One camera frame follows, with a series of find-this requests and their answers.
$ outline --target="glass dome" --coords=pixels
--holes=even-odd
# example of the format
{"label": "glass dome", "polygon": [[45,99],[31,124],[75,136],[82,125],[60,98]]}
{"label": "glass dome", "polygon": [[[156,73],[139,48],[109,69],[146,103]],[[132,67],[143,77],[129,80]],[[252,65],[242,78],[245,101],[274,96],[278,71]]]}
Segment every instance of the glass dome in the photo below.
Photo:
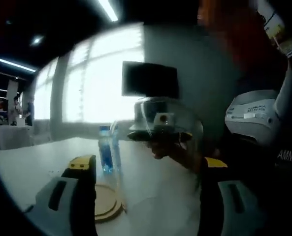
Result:
{"label": "glass dome", "polygon": [[97,183],[122,199],[131,235],[197,233],[203,127],[193,111],[175,99],[140,99],[134,119],[114,121],[110,136],[113,171]]}

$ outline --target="wooden coaster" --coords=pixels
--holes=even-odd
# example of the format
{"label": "wooden coaster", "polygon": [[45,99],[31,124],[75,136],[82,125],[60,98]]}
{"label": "wooden coaster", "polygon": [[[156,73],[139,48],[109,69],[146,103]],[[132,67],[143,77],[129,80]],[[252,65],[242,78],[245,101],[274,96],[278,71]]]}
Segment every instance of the wooden coaster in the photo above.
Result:
{"label": "wooden coaster", "polygon": [[122,211],[122,199],[111,187],[96,184],[96,193],[96,222],[111,220]]}

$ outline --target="dark ceiling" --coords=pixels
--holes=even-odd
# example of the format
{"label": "dark ceiling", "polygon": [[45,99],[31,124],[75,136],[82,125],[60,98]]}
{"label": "dark ceiling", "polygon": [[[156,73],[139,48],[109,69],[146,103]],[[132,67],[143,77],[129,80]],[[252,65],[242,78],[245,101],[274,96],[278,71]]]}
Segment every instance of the dark ceiling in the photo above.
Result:
{"label": "dark ceiling", "polygon": [[[198,0],[109,0],[119,20],[111,22],[98,0],[0,0],[0,58],[40,69],[71,50],[77,42],[101,30],[131,22],[195,24]],[[43,36],[38,46],[31,42]],[[33,73],[0,63],[0,89],[19,79],[19,92]]]}

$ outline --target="plastic bottle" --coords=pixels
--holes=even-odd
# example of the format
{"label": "plastic bottle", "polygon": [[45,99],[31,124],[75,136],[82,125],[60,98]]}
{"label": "plastic bottle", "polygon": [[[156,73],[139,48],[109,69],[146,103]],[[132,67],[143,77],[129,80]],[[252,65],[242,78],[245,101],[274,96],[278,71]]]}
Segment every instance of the plastic bottle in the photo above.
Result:
{"label": "plastic bottle", "polygon": [[106,173],[113,172],[110,138],[110,126],[100,126],[98,147],[100,151],[102,169]]}
{"label": "plastic bottle", "polygon": [[118,128],[116,127],[112,134],[112,148],[113,148],[113,157],[115,164],[118,170],[121,168],[121,156],[120,156],[120,147],[119,147],[119,137],[118,137]]}

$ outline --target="window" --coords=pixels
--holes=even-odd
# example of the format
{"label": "window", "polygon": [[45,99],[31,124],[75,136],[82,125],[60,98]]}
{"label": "window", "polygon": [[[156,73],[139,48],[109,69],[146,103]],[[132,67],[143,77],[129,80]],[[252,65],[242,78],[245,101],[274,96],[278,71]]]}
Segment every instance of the window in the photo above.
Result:
{"label": "window", "polygon": [[20,107],[22,108],[22,105],[23,105],[23,92],[20,94],[18,102],[20,104]]}
{"label": "window", "polygon": [[144,61],[142,26],[86,40],[71,52],[63,94],[63,122],[107,123],[134,117],[139,97],[122,96],[123,61]]}
{"label": "window", "polygon": [[55,74],[58,58],[45,66],[36,79],[34,94],[35,119],[51,118],[51,95],[53,77]]}

